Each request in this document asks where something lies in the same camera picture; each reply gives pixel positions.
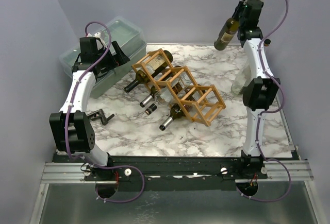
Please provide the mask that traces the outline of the tall clear glass bottle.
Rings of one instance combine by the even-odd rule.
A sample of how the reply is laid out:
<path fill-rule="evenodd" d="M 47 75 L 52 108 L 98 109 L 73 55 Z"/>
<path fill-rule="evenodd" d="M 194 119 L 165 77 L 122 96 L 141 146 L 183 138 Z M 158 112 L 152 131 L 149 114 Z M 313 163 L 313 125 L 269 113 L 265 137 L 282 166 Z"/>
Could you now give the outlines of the tall clear glass bottle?
<path fill-rule="evenodd" d="M 246 61 L 242 69 L 236 75 L 234 82 L 230 88 L 231 93 L 235 96 L 243 94 L 244 89 L 251 82 L 251 69 L 249 63 Z"/>

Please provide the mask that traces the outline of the green wine bottle white label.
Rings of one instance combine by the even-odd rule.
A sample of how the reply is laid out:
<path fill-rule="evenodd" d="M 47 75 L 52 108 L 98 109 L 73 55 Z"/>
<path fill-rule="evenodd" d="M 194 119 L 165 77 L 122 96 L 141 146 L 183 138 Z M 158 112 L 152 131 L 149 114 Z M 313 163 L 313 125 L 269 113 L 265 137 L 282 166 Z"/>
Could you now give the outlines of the green wine bottle white label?
<path fill-rule="evenodd" d="M 173 88 L 174 93 L 177 95 L 178 98 L 183 98 L 190 90 L 183 87 L 178 83 Z M 166 88 L 164 91 L 161 91 L 160 94 L 156 95 L 157 103 L 160 105 L 172 105 L 170 108 L 169 117 L 159 126 L 161 131 L 166 130 L 166 128 L 176 119 L 182 118 L 185 116 L 182 108 L 179 104 L 174 102 L 175 98 L 173 98 L 171 92 Z"/>

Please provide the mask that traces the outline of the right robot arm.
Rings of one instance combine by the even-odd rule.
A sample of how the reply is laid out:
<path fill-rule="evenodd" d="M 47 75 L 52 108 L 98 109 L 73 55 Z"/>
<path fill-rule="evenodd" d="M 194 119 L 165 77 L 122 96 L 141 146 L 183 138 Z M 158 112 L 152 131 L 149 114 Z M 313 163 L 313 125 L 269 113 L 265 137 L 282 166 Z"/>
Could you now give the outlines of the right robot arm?
<path fill-rule="evenodd" d="M 264 122 L 281 83 L 273 76 L 266 60 L 264 38 L 258 26 L 262 8 L 261 0 L 240 0 L 233 15 L 239 22 L 238 39 L 251 71 L 242 92 L 243 104 L 247 109 L 247 131 L 237 166 L 238 175 L 245 179 L 263 167 L 261 147 Z"/>

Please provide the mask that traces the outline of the clear square liquor bottle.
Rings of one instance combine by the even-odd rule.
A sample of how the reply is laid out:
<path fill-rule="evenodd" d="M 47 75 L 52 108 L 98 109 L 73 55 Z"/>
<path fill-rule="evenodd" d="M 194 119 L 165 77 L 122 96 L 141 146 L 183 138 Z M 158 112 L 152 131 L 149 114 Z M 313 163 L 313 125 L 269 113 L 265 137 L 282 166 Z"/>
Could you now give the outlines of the clear square liquor bottle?
<path fill-rule="evenodd" d="M 173 82 L 172 90 L 176 95 L 182 96 L 187 89 L 187 86 L 192 82 L 186 72 L 182 72 Z M 160 86 L 161 91 L 158 91 L 155 86 L 151 87 L 150 95 L 140 102 L 141 107 L 145 107 L 152 100 L 154 101 L 149 107 L 145 109 L 147 115 L 151 115 L 158 107 L 158 105 L 169 105 L 172 104 L 174 98 L 170 90 L 166 86 Z"/>

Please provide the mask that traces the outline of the green wine bottle brown label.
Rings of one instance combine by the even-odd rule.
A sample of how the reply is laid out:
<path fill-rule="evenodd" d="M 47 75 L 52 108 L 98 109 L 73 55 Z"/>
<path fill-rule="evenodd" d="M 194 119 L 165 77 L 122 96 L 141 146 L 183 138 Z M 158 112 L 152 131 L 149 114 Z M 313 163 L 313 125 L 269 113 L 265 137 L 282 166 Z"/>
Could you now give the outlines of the green wine bottle brown label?
<path fill-rule="evenodd" d="M 169 73 L 166 75 L 163 80 L 168 80 L 169 78 L 173 77 L 175 75 L 174 72 Z M 158 92 L 155 86 L 151 87 L 150 94 L 140 102 L 140 107 L 144 108 L 149 102 L 154 100 L 155 94 Z"/>

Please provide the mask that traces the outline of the dark green wine bottle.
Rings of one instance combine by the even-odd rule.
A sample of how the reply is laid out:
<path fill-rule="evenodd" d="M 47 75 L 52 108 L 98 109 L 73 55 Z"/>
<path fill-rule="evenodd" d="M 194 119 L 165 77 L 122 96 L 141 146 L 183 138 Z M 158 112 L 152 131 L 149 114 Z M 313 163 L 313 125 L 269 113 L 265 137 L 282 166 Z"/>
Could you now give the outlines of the dark green wine bottle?
<path fill-rule="evenodd" d="M 148 60 L 148 58 L 151 58 L 151 60 L 145 63 L 145 68 L 153 78 L 168 66 L 166 58 L 170 62 L 173 61 L 173 56 L 168 50 L 164 50 L 162 53 L 159 50 L 150 51 L 146 55 L 146 60 Z M 124 91 L 129 93 L 139 84 L 147 84 L 148 82 L 150 82 L 150 79 L 148 78 L 146 71 L 141 68 L 140 70 L 137 70 L 135 79 L 124 88 Z"/>

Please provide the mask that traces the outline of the green bottle silver capsule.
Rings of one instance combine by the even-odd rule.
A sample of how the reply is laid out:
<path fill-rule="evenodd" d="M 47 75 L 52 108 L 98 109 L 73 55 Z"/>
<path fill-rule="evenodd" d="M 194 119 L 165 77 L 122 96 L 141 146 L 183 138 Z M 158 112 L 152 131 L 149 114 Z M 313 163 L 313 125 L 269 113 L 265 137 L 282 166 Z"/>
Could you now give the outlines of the green bottle silver capsule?
<path fill-rule="evenodd" d="M 227 19 L 219 32 L 218 38 L 214 42 L 214 47 L 218 51 L 224 50 L 239 29 L 239 15 L 234 14 Z"/>

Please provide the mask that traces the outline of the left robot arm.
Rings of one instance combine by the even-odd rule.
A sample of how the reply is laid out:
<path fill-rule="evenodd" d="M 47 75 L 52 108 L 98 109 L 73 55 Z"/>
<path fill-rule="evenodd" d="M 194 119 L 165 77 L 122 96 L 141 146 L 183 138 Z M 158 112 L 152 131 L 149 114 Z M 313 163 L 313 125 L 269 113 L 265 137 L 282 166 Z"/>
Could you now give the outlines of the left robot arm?
<path fill-rule="evenodd" d="M 99 76 L 130 61 L 116 41 L 105 43 L 98 32 L 79 39 L 80 53 L 72 66 L 72 84 L 60 111 L 52 113 L 49 124 L 56 148 L 70 159 L 83 159 L 97 166 L 103 180 L 114 175 L 109 154 L 95 143 L 95 132 L 86 114 L 91 91 Z"/>

